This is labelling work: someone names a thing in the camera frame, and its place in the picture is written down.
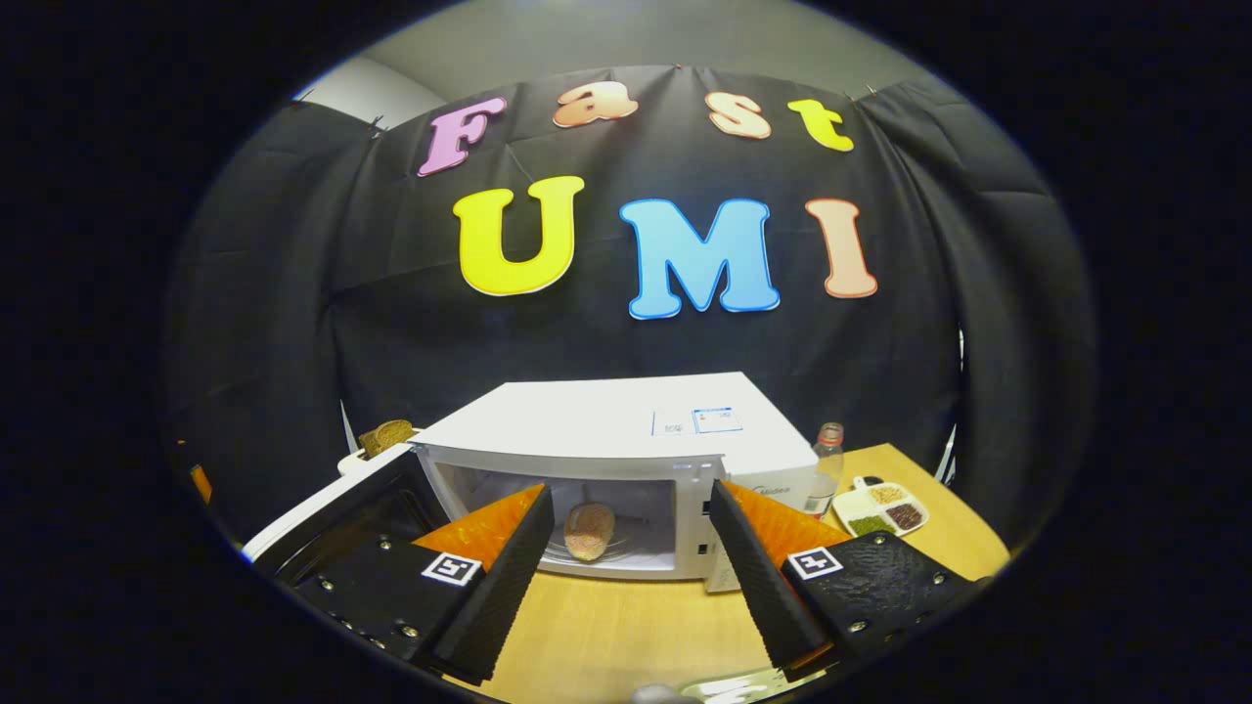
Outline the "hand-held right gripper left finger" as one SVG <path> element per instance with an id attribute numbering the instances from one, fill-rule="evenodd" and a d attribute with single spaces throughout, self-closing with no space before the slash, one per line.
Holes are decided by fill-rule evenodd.
<path id="1" fill-rule="evenodd" d="M 295 569 L 300 598 L 413 666 L 481 684 L 495 674 L 553 529 L 535 484 L 421 537 L 339 529 Z"/>

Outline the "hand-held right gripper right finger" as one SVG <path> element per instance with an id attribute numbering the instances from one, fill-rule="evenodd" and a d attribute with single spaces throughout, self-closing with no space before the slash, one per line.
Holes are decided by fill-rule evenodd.
<path id="1" fill-rule="evenodd" d="M 983 588 L 888 531 L 850 537 L 737 484 L 714 484 L 710 519 L 789 681 L 896 651 Z"/>

